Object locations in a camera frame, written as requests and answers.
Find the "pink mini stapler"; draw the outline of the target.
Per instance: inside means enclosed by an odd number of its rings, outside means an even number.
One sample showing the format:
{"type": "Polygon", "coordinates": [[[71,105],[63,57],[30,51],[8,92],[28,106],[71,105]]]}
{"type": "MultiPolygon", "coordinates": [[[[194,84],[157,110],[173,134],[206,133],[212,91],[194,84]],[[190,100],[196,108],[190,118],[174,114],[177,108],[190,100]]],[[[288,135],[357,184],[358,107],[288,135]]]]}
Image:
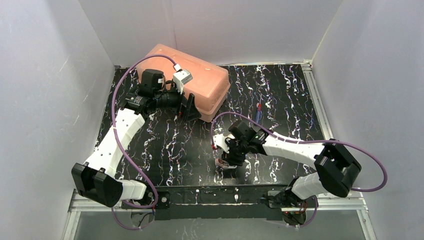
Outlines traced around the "pink mini stapler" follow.
{"type": "Polygon", "coordinates": [[[229,162],[222,160],[220,158],[216,158],[215,159],[215,164],[219,167],[221,167],[224,170],[228,170],[228,169],[236,169],[238,166],[237,165],[231,165],[229,162]]]}

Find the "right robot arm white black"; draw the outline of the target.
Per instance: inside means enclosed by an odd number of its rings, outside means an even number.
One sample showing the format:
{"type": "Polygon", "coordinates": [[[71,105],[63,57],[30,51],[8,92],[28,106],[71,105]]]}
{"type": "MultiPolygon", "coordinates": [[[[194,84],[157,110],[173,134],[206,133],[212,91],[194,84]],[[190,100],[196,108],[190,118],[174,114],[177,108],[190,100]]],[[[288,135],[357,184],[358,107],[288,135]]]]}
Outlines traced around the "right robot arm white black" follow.
{"type": "Polygon", "coordinates": [[[325,193],[345,198],[362,169],[348,149],[333,140],[305,143],[263,129],[256,131],[242,120],[233,123],[229,131],[227,136],[212,137],[214,147],[222,149],[219,162],[224,168],[242,166],[247,154],[261,154],[283,157],[315,170],[296,177],[284,191],[286,199],[301,201],[325,193]]]}

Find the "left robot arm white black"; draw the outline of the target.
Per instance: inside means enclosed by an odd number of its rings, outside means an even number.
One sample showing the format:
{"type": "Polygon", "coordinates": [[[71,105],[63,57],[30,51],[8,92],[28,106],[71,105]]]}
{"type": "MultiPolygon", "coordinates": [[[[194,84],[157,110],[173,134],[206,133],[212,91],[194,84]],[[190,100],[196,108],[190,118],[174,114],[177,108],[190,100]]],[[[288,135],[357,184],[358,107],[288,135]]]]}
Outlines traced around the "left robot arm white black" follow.
{"type": "Polygon", "coordinates": [[[115,179],[117,166],[126,149],[146,120],[158,109],[168,109],[188,122],[201,117],[195,106],[195,95],[185,97],[185,84],[193,79],[186,69],[180,69],[166,80],[160,70],[147,69],[141,83],[129,90],[119,105],[112,110],[112,125],[103,140],[84,163],[76,163],[71,175],[78,194],[106,207],[118,202],[141,200],[147,190],[157,194],[150,180],[115,179]]]}

